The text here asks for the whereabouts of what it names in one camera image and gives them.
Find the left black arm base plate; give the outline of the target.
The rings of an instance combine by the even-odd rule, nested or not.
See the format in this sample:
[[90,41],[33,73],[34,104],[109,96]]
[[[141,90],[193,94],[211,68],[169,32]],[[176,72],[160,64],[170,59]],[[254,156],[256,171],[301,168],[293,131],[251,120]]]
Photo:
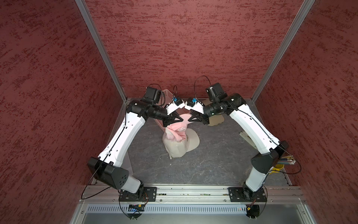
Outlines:
[[157,196],[157,187],[140,187],[137,193],[130,193],[122,190],[120,193],[120,202],[155,202]]

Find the aluminium front rail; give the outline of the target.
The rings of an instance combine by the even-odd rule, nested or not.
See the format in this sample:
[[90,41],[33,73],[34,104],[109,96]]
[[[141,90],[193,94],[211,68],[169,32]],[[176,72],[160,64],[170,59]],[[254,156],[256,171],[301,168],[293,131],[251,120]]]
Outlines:
[[238,186],[146,184],[150,204],[307,204],[298,186],[266,186],[256,197],[244,200]]

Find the yellow pencil cup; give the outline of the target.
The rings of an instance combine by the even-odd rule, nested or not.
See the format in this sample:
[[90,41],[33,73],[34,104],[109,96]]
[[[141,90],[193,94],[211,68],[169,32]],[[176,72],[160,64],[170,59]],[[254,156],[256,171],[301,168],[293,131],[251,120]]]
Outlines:
[[276,166],[274,166],[274,167],[271,169],[270,174],[280,173],[283,168],[284,168],[284,164],[277,164]]

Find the white pink baseball cap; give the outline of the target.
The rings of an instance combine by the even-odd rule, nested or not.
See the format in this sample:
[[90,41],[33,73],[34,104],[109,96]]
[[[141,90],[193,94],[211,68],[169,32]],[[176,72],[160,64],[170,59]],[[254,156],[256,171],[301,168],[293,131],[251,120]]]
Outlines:
[[170,159],[180,158],[200,144],[198,134],[190,128],[182,132],[173,132],[166,128],[162,141]]

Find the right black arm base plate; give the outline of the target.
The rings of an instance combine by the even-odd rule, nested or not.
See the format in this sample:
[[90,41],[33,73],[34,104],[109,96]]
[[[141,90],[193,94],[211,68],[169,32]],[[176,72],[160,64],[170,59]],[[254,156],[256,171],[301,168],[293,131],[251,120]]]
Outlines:
[[263,187],[256,192],[251,191],[247,187],[229,187],[227,190],[231,202],[267,202],[267,196]]

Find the grey flat tool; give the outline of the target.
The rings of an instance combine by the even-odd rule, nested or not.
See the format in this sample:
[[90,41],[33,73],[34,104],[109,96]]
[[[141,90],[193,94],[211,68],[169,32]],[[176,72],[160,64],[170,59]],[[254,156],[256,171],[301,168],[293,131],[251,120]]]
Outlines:
[[245,132],[240,132],[240,136],[248,143],[250,144],[254,149],[257,150],[256,144],[253,142],[253,140],[250,138],[250,136]]

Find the beige baseball cap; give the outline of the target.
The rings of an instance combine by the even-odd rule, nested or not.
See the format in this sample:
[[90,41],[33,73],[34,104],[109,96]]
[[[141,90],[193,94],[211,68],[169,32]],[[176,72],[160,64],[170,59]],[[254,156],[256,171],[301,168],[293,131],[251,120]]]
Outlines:
[[[203,101],[203,104],[204,105],[209,105],[211,104],[212,102],[209,100],[209,99],[205,99]],[[225,121],[224,119],[224,116],[222,114],[219,114],[219,115],[215,115],[215,116],[212,116],[212,117],[209,117],[209,124],[208,126],[212,127],[212,126],[217,126],[221,123],[223,123]]]

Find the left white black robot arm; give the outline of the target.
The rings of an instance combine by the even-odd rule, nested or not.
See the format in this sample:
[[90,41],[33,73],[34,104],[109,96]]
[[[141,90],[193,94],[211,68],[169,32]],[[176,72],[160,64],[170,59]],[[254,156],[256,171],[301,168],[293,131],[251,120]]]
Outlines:
[[109,144],[98,157],[91,157],[88,161],[93,179],[133,194],[138,199],[143,196],[143,183],[132,177],[122,165],[134,137],[149,118],[161,120],[164,127],[183,120],[176,110],[184,107],[184,101],[174,97],[169,105],[162,107],[158,105],[161,95],[161,90],[147,87],[142,99],[128,104],[124,119]]

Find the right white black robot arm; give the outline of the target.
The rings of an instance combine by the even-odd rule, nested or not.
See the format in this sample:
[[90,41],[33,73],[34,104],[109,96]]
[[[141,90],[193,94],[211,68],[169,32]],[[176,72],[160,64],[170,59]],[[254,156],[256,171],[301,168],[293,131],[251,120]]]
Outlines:
[[209,118],[218,114],[231,117],[252,140],[258,154],[251,159],[252,170],[243,185],[243,194],[251,197],[263,187],[269,172],[276,166],[286,152],[288,143],[280,141],[257,119],[244,98],[233,93],[230,96],[219,83],[206,89],[210,104],[204,105],[196,98],[189,98],[185,103],[187,110],[192,110],[191,121],[209,123]]

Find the pink plastic basket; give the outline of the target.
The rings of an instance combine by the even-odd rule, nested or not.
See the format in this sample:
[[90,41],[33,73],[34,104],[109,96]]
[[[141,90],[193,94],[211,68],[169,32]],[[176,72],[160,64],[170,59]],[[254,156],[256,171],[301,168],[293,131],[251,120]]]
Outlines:
[[[164,89],[162,91],[162,96],[159,100],[159,103],[157,103],[157,105],[162,105],[163,108],[166,108],[168,105],[171,104],[172,102],[172,99],[173,99],[173,93],[171,91],[169,91],[168,89]],[[155,119],[154,120],[157,125],[159,126],[159,128],[165,132],[165,127],[163,127],[163,121],[162,120],[159,120],[159,119]]]

